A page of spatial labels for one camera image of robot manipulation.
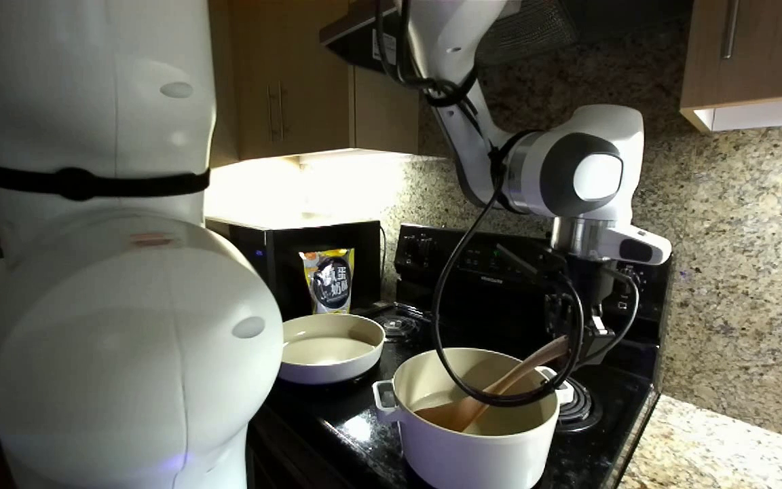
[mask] kitchen cabinet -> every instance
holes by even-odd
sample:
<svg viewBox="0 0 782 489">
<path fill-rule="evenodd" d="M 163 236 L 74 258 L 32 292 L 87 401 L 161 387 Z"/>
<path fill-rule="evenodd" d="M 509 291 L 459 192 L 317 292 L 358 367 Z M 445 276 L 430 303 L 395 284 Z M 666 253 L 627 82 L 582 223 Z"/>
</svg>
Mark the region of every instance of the kitchen cabinet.
<svg viewBox="0 0 782 489">
<path fill-rule="evenodd" d="M 681 114 L 702 130 L 782 125 L 782 3 L 696 0 Z"/>
<path fill-rule="evenodd" d="M 347 0 L 213 0 L 210 7 L 229 130 L 214 152 L 229 145 L 239 160 L 350 145 L 418 152 L 418 91 L 347 65 L 317 41 Z"/>
</svg>

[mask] stove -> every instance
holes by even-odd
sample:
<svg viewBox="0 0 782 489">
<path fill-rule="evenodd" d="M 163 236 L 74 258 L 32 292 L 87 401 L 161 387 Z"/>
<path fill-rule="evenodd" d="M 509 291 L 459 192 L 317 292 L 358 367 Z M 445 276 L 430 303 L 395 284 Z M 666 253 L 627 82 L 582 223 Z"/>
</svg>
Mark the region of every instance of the stove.
<svg viewBox="0 0 782 489">
<path fill-rule="evenodd" d="M 404 461 L 398 427 L 373 405 L 373 383 L 388 379 L 410 355 L 431 346 L 431 287 L 457 243 L 457 231 L 404 224 L 398 247 L 398 302 L 355 310 L 383 323 L 388 341 L 376 369 L 338 384 L 278 379 L 252 420 L 255 486 L 427 486 Z M 545 287 L 509 261 L 497 242 L 528 261 L 544 239 L 478 232 L 452 273 L 444 299 L 445 344 L 480 344 L 528 355 L 548 338 Z M 604 363 L 582 367 L 562 387 L 562 413 L 539 489 L 616 486 L 657 401 L 661 311 L 668 266 L 639 268 L 642 311 L 627 338 Z M 608 326 L 624 323 L 630 296 L 604 303 Z"/>
</svg>

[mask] kitchen counter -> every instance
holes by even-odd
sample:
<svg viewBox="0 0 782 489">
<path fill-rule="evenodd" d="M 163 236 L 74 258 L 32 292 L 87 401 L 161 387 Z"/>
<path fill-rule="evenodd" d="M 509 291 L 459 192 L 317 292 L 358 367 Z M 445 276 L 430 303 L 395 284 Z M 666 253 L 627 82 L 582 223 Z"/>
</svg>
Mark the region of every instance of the kitchen counter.
<svg viewBox="0 0 782 489">
<path fill-rule="evenodd" d="M 661 397 L 623 489 L 782 489 L 782 433 Z"/>
</svg>

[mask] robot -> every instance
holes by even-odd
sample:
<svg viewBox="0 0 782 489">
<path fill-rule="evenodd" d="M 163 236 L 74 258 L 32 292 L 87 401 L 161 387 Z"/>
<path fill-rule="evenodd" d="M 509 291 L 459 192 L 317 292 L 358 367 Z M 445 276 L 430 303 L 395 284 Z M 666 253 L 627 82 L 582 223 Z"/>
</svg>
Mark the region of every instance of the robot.
<svg viewBox="0 0 782 489">
<path fill-rule="evenodd" d="M 630 224 L 642 114 L 512 136 L 472 69 L 505 0 L 398 5 L 412 72 L 388 72 L 427 91 L 472 200 L 554 219 L 597 327 L 590 268 L 670 253 Z M 0 443 L 19 486 L 245 486 L 283 321 L 203 228 L 206 30 L 203 0 L 0 0 Z"/>
</svg>

